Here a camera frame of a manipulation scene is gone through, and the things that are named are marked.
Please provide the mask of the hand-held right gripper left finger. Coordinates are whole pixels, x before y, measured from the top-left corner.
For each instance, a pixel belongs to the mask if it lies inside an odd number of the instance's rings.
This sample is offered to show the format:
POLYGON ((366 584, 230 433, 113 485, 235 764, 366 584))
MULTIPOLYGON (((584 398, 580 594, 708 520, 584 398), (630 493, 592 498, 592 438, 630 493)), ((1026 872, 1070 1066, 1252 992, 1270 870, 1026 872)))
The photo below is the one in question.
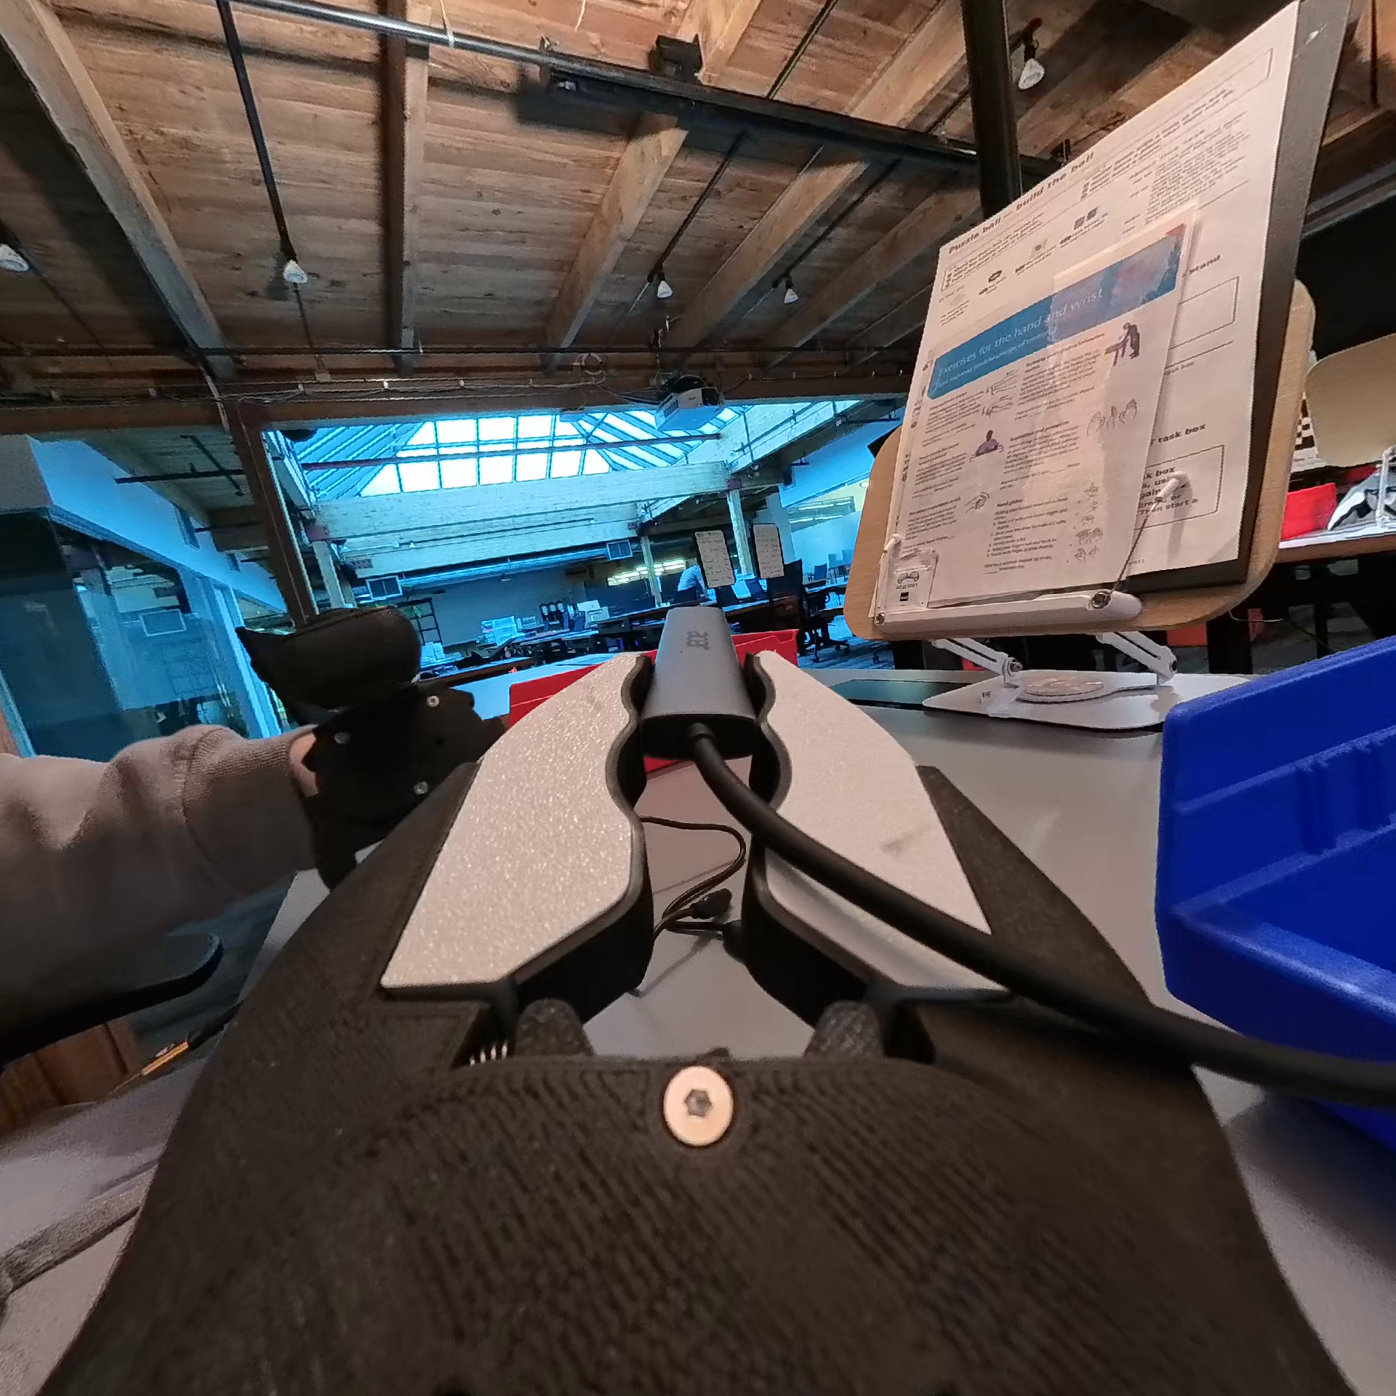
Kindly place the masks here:
POLYGON ((386 867, 412 869, 384 1002, 476 1003, 514 1025, 557 1000, 587 1022, 640 983, 653 940, 637 814, 652 678, 645 656, 587 671, 381 844, 386 867))

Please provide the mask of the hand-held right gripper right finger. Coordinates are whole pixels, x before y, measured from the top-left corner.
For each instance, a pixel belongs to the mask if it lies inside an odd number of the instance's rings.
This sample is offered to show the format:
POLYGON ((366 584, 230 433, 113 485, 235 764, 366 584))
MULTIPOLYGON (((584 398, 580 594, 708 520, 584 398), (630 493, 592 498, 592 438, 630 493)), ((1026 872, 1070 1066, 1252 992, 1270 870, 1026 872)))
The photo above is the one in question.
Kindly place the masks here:
MULTIPOLYGON (((916 761, 841 694, 775 651, 745 659, 763 746, 748 782, 821 845, 987 933, 916 761)), ((805 1023, 863 1000, 881 1018, 903 1002, 1007 1000, 981 973, 916 943, 755 840, 743 890, 745 967, 805 1023)))

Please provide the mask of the blue plastic bin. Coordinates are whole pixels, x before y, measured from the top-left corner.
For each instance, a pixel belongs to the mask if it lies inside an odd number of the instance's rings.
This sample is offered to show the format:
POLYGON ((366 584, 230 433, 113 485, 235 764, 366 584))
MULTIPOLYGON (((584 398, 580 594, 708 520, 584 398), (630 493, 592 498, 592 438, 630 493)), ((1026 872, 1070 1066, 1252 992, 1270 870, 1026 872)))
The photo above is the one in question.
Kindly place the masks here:
POLYGON ((1167 714, 1155 905, 1180 1002, 1267 1041, 1393 1061, 1393 639, 1167 714))

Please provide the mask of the person's left forearm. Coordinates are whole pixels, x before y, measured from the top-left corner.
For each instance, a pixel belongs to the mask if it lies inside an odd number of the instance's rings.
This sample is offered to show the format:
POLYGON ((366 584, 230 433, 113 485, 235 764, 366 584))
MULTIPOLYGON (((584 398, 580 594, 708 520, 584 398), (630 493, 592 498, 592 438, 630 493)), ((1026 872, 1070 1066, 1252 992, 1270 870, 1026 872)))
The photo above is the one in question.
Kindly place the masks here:
POLYGON ((4 754, 4 993, 57 983, 95 953, 309 869, 306 799, 286 754, 298 729, 253 739, 188 726, 108 761, 4 754))

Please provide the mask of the white desk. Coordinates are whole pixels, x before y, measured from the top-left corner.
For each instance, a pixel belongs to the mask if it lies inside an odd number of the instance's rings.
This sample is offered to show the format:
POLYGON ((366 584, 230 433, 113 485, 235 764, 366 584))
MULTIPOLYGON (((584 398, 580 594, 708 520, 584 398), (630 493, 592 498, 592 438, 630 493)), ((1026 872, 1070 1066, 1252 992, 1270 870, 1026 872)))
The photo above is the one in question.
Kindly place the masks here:
MULTIPOLYGON (((1109 736, 924 707, 854 704, 938 767, 1090 917, 1147 995, 1160 734, 1109 736)), ((796 1055, 810 1028, 718 945, 663 935, 640 993, 587 1023, 602 1053, 796 1055)), ((1356 1392, 1395 1392, 1393 1153, 1326 1110, 1198 1073, 1275 1261, 1356 1392)))

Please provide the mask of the black office chair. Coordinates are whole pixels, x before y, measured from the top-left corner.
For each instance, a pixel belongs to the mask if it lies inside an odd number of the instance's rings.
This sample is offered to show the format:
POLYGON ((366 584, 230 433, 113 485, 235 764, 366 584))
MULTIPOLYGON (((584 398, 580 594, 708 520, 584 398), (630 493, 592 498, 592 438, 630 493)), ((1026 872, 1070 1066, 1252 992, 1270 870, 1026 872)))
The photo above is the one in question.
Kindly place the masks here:
POLYGON ((820 576, 808 581, 805 564, 785 564, 785 579, 791 584, 796 601, 796 653, 818 659, 823 649, 848 651, 849 639, 833 634, 831 626, 844 614, 846 586, 826 578, 828 568, 818 568, 820 576))

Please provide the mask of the row of office desks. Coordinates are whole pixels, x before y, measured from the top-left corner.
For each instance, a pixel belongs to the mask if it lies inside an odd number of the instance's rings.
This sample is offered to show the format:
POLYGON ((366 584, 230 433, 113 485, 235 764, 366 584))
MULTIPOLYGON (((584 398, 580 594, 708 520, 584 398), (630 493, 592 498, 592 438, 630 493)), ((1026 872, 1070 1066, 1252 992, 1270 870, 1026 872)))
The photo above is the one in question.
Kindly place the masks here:
MULTIPOLYGON (((738 598, 725 586, 721 594, 726 598, 721 611, 735 636, 791 631, 796 644, 798 611, 790 589, 775 596, 738 598)), ((499 659, 519 668, 525 659, 545 663, 589 653, 642 651, 658 638, 668 611, 668 604, 658 604, 612 614, 597 601, 552 601, 524 616, 484 618, 476 631, 449 639, 442 628, 442 609, 436 601, 407 606, 407 616, 416 623, 431 664, 499 659)), ((844 618, 831 626, 831 633, 849 638, 844 618)))

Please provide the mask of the wooden document stand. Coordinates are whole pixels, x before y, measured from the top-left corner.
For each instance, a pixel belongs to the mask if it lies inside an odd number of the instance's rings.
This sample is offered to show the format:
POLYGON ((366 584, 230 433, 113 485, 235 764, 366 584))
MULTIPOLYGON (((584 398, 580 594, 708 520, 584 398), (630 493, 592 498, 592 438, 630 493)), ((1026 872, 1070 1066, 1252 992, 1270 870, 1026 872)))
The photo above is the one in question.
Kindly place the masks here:
POLYGON ((987 717, 1032 721, 1047 726, 1104 731, 1127 736, 1162 726, 1165 714, 1197 696, 1222 692, 1252 679, 1250 674, 1223 673, 1159 673, 1162 659, 1144 646, 1150 636, 1174 628, 1208 623, 1232 613, 1267 579, 1280 558, 1280 540, 1287 488, 1293 463, 1303 383, 1310 372, 1315 333, 1315 302, 1301 282, 1295 282, 1285 348, 1280 365, 1278 397, 1263 468, 1252 471, 1262 486, 1255 513, 1245 576, 1218 586, 1175 588, 1152 591, 1140 599, 1140 611, 1124 619, 1087 609, 1070 616, 1066 626, 1042 626, 1022 616, 1011 616, 1001 631, 1012 639, 1049 643, 1059 639, 1090 639, 1125 654, 1132 671, 1085 669, 1084 681, 1095 682, 1090 694, 1056 701, 1031 701, 1021 684, 999 676, 1002 651, 987 649, 982 671, 933 671, 936 681, 961 679, 961 691, 931 701, 933 709, 962 711, 987 717))

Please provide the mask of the laminated exercise leaflet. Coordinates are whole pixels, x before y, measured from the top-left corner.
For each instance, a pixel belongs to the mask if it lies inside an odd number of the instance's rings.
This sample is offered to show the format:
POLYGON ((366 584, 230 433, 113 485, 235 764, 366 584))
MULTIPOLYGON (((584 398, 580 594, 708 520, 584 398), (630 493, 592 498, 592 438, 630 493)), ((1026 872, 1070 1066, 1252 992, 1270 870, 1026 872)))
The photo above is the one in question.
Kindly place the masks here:
POLYGON ((881 623, 1120 581, 1195 201, 936 340, 878 576, 881 623))

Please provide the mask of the ceiling projector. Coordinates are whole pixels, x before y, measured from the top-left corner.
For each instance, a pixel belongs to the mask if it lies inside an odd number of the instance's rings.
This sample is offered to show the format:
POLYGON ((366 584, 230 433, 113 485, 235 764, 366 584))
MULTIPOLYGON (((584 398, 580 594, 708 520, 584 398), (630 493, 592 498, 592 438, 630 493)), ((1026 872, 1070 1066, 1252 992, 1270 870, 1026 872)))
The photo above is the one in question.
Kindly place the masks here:
POLYGON ((697 433, 718 422, 725 407, 723 392, 712 387, 702 375, 680 372, 663 385, 653 415, 660 430, 697 433))

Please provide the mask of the wooden table black legs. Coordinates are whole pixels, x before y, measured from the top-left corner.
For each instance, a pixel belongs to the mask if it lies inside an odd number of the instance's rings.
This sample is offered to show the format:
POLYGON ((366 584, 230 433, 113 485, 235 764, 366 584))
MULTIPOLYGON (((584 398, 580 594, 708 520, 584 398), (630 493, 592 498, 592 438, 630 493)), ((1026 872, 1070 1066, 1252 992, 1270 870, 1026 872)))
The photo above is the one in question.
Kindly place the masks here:
POLYGON ((1243 601, 1207 621, 1207 663, 1213 674, 1252 674, 1341 653, 1333 611, 1346 606, 1360 621, 1363 646, 1395 636, 1393 535, 1338 538, 1283 546, 1277 563, 1243 601))

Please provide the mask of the person's grey clothing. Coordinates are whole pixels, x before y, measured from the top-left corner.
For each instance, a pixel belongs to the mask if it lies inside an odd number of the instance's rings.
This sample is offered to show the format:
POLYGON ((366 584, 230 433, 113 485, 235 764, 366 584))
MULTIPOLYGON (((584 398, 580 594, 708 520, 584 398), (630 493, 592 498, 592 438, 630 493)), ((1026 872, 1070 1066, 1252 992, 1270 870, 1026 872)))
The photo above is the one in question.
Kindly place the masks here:
POLYGON ((38 1392, 105 1289, 203 1061, 2 1145, 2 1392, 38 1392))

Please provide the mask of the beige chair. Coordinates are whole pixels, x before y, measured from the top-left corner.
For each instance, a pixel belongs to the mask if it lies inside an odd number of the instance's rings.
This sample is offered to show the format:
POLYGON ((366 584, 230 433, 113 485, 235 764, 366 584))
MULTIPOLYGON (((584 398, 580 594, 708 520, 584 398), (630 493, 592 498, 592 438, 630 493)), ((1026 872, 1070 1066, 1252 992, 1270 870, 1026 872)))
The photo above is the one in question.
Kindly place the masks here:
POLYGON ((1326 465, 1380 460, 1395 445, 1395 335, 1320 358, 1308 373, 1305 402, 1326 465))

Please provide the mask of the black steel column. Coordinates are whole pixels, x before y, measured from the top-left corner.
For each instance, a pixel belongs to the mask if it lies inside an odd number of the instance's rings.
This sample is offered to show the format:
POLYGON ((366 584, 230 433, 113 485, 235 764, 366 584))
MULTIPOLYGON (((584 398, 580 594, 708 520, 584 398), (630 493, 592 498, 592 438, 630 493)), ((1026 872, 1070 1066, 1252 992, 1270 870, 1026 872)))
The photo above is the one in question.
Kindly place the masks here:
POLYGON ((1004 1, 962 1, 961 14, 981 206, 991 217, 1024 192, 1007 9, 1004 1))

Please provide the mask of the white instruction sheet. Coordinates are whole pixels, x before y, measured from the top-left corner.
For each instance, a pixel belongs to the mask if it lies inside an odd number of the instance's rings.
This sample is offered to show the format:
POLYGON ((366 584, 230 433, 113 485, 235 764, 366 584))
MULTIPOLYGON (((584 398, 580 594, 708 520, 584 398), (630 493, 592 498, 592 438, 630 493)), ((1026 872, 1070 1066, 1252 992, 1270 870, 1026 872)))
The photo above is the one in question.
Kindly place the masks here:
POLYGON ((941 252, 904 450, 936 342, 1188 201, 1198 222, 1122 581, 1238 560, 1270 194, 1295 34, 1290 3, 1125 126, 941 252))

